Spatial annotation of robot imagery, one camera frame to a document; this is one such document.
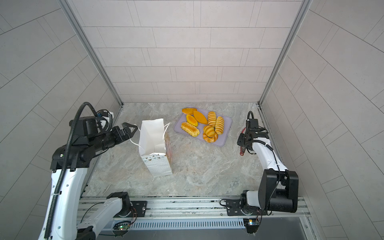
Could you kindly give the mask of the white cartoon paper bag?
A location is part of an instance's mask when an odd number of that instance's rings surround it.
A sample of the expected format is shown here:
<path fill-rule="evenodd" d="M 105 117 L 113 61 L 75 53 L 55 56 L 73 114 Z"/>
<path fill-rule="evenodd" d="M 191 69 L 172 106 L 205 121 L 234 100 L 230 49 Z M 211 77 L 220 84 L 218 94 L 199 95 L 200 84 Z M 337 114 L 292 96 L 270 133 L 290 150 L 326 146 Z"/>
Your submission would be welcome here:
<path fill-rule="evenodd" d="M 169 126 L 170 124 L 164 123 L 164 119 L 143 120 L 139 128 L 139 142 L 133 143 L 138 147 L 141 159 L 154 178 L 173 174 Z"/>

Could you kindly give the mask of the striped long bread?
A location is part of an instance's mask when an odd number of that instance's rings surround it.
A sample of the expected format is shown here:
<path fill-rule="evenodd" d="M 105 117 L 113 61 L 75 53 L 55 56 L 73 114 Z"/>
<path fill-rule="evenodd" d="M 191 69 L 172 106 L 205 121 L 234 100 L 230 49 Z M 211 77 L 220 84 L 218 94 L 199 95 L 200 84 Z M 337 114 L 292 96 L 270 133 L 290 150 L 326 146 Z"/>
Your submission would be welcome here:
<path fill-rule="evenodd" d="M 217 121 L 217 115 L 215 112 L 208 112 L 207 115 L 208 125 L 215 127 Z"/>
<path fill-rule="evenodd" d="M 222 135 L 224 132 L 224 127 L 225 127 L 225 121 L 224 118 L 221 116 L 217 117 L 216 124 L 215 124 L 215 132 L 218 135 Z"/>

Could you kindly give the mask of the striped round bun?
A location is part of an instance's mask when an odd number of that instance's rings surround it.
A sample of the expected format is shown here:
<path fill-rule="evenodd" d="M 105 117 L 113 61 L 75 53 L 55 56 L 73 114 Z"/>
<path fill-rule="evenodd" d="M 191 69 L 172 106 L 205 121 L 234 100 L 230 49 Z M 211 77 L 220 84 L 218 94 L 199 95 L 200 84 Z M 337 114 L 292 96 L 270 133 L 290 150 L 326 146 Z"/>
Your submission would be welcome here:
<path fill-rule="evenodd" d="M 203 132 L 209 138 L 212 138 L 216 133 L 215 128 L 213 126 L 210 126 L 210 125 L 204 126 Z"/>

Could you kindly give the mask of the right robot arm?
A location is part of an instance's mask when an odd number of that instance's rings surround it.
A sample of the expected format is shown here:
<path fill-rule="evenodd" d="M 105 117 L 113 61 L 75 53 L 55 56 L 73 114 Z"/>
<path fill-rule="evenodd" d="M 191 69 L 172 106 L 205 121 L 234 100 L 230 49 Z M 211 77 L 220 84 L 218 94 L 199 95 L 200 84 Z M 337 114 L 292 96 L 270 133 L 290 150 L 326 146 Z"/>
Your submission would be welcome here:
<path fill-rule="evenodd" d="M 266 128 L 249 112 L 246 127 L 237 141 L 240 155 L 255 154 L 264 169 L 259 189 L 244 190 L 239 200 L 225 199 L 228 216 L 262 216 L 268 212 L 295 213 L 298 208 L 299 177 L 282 163 L 272 147 Z"/>

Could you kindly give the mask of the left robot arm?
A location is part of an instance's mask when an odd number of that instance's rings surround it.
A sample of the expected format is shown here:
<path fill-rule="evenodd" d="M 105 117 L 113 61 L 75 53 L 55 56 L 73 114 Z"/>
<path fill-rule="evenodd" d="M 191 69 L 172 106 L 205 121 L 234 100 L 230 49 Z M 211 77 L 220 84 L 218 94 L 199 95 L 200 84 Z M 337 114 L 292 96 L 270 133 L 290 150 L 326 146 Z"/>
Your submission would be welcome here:
<path fill-rule="evenodd" d="M 112 220 L 122 218 L 112 232 L 123 236 L 138 217 L 146 214 L 146 201 L 131 201 L 127 192 L 109 194 L 95 205 L 98 209 L 78 221 L 82 187 L 91 161 L 134 136 L 138 127 L 123 123 L 112 127 L 100 115 L 70 121 L 69 144 L 52 157 L 52 190 L 40 240 L 94 240 Z"/>

